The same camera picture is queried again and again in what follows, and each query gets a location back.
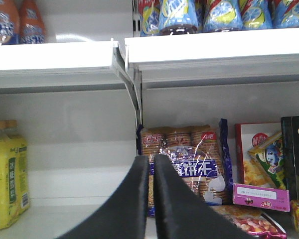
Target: blue label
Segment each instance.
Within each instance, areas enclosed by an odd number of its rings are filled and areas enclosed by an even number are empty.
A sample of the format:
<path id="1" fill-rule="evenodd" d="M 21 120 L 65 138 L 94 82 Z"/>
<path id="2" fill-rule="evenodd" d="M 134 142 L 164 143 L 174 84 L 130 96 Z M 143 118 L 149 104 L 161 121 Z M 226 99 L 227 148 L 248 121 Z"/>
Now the blue label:
<path id="1" fill-rule="evenodd" d="M 171 162 L 180 177 L 208 177 L 218 176 L 215 160 L 194 160 Z M 154 163 L 150 163 L 150 175 L 154 175 Z"/>

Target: plastic bottle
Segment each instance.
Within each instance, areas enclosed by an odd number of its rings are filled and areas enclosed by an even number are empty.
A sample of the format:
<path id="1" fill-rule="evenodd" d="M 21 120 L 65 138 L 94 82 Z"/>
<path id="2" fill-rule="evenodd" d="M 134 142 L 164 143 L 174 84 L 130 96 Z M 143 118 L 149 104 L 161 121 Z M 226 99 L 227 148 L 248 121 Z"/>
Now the plastic bottle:
<path id="1" fill-rule="evenodd" d="M 11 140 L 10 150 L 16 154 L 16 196 L 22 214 L 30 207 L 29 186 L 27 178 L 27 141 L 17 130 L 17 121 L 5 121 L 5 133 Z"/>
<path id="2" fill-rule="evenodd" d="M 19 44 L 20 19 L 13 0 L 0 0 L 0 45 Z"/>
<path id="3" fill-rule="evenodd" d="M 19 15 L 20 43 L 45 43 L 45 25 L 35 0 L 23 0 Z"/>
<path id="4" fill-rule="evenodd" d="M 5 122 L 0 121 L 0 229 L 18 219 L 19 206 L 15 190 L 15 153 L 10 151 L 10 139 L 4 133 Z"/>
<path id="5" fill-rule="evenodd" d="M 140 0 L 138 9 L 142 22 L 141 36 L 158 36 L 159 0 Z"/>
<path id="6" fill-rule="evenodd" d="M 299 0 L 274 0 L 274 28 L 299 27 Z"/>
<path id="7" fill-rule="evenodd" d="M 243 30 L 273 28 L 268 0 L 241 0 L 239 5 L 243 19 Z"/>
<path id="8" fill-rule="evenodd" d="M 242 27 L 237 0 L 207 0 L 203 32 L 238 31 Z"/>
<path id="9" fill-rule="evenodd" d="M 194 0 L 159 0 L 158 29 L 161 35 L 196 33 L 198 21 Z"/>

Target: store shelf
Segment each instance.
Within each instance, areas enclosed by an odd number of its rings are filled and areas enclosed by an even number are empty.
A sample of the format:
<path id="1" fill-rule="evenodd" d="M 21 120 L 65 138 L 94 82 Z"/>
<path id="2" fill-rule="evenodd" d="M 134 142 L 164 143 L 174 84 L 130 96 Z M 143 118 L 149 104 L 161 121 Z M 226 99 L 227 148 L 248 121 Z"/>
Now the store shelf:
<path id="1" fill-rule="evenodd" d="M 143 87 L 299 81 L 299 28 L 125 39 Z"/>
<path id="2" fill-rule="evenodd" d="M 14 225 L 0 231 L 0 239 L 54 239 L 81 223 L 99 206 L 30 207 Z M 148 219 L 146 239 L 156 238 L 154 219 Z"/>
<path id="3" fill-rule="evenodd" d="M 124 89 L 117 41 L 0 46 L 0 93 Z"/>

